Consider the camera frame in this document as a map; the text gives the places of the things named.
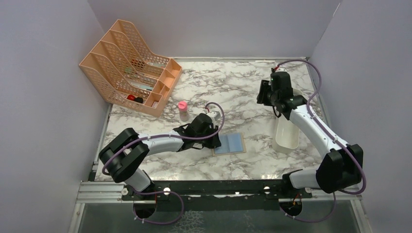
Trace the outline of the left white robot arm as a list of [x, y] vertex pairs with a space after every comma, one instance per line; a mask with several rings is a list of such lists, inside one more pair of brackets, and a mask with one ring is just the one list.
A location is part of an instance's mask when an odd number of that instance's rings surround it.
[[166, 134], [150, 136], [138, 134], [133, 128], [123, 130], [99, 153], [103, 172], [116, 183], [124, 182], [134, 188], [140, 199], [152, 195], [150, 177], [139, 168], [146, 156], [162, 152], [180, 152], [200, 148], [214, 149], [221, 146], [216, 120], [220, 112], [199, 114], [191, 123], [174, 128]]

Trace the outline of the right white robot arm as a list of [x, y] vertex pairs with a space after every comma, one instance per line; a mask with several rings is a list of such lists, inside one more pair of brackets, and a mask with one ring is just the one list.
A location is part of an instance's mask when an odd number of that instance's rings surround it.
[[333, 193], [362, 181], [362, 148], [358, 144], [350, 145], [337, 136], [312, 111], [302, 95], [294, 94], [289, 73], [273, 70], [270, 80], [261, 81], [257, 103], [273, 107], [281, 122], [287, 120], [296, 126], [322, 158], [317, 168], [283, 175], [280, 191], [284, 196], [291, 198], [300, 188]]

